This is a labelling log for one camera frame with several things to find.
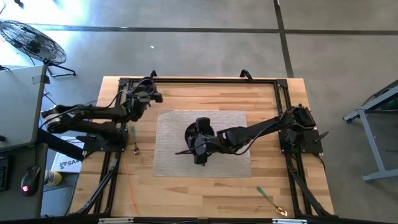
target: gray floor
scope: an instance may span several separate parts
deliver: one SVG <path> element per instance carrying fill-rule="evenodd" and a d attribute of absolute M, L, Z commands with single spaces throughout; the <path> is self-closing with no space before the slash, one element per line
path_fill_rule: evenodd
<path fill-rule="evenodd" d="M 25 0 L 12 1 L 0 19 L 39 24 L 120 27 L 277 28 L 271 0 Z M 280 0 L 287 29 L 397 30 L 395 0 Z M 52 78 L 56 103 L 95 100 L 104 75 L 286 77 L 278 34 L 45 31 L 67 52 L 77 77 Z M 377 171 L 360 121 L 341 119 L 397 79 L 398 35 L 287 35 L 294 77 L 304 78 L 322 131 L 326 174 L 337 215 L 398 222 L 398 179 L 365 184 Z M 0 42 L 1 65 L 31 65 Z M 52 107 L 45 100 L 43 109 Z M 49 164 L 54 153 L 49 154 Z M 389 155 L 397 160 L 396 154 Z M 66 177 L 64 185 L 73 184 Z M 42 213 L 63 215 L 70 187 L 45 193 Z"/>

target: gray mat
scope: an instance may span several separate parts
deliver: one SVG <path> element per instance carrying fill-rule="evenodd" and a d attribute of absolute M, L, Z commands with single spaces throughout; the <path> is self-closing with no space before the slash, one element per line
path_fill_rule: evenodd
<path fill-rule="evenodd" d="M 154 175 L 168 177 L 251 177 L 250 152 L 242 156 L 215 153 L 206 166 L 193 163 L 192 155 L 175 155 L 188 149 L 186 128 L 199 117 L 211 119 L 217 132 L 235 126 L 246 127 L 245 111 L 160 111 L 154 159 Z"/>

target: black electric fan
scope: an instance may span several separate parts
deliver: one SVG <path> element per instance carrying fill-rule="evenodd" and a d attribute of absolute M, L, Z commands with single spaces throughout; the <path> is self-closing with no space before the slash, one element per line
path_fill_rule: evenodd
<path fill-rule="evenodd" d="M 16 49 L 43 62 L 52 77 L 76 75 L 74 70 L 60 66 L 67 61 L 62 47 L 37 29 L 18 21 L 4 21 L 0 22 L 0 33 Z M 62 68 L 71 73 L 54 75 L 48 66 Z"/>

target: wooden tabletop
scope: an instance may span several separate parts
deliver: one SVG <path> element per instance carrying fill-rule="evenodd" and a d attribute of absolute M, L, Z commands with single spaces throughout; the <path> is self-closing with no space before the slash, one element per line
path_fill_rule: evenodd
<path fill-rule="evenodd" d="M 106 106 L 118 90 L 120 77 L 104 77 L 98 106 Z M 308 105 L 304 81 L 288 78 L 292 105 Z M 276 133 L 259 138 L 251 147 L 251 178 L 154 177 L 153 160 L 157 117 L 160 110 L 244 110 L 248 126 L 277 116 L 274 87 L 270 84 L 156 83 L 163 103 L 152 103 L 134 125 L 138 156 L 129 134 L 122 154 L 112 216 L 144 217 L 278 217 L 274 207 L 256 190 L 261 186 L 278 206 L 292 217 L 292 198 L 285 157 Z M 83 161 L 71 212 L 77 211 L 97 187 L 104 153 L 95 152 Z M 127 162 L 137 214 L 132 209 L 124 163 Z M 320 160 L 303 154 L 307 185 L 317 200 L 333 213 L 328 184 Z M 104 191 L 103 206 L 108 188 Z M 300 208 L 304 210 L 298 190 Z"/>

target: computer mouse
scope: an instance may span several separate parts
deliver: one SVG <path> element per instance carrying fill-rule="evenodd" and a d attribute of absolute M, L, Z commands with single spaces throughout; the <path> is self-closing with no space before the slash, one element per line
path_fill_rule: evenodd
<path fill-rule="evenodd" d="M 39 166 L 30 166 L 26 169 L 26 173 L 21 180 L 21 191 L 24 196 L 36 194 L 39 188 L 40 170 Z"/>

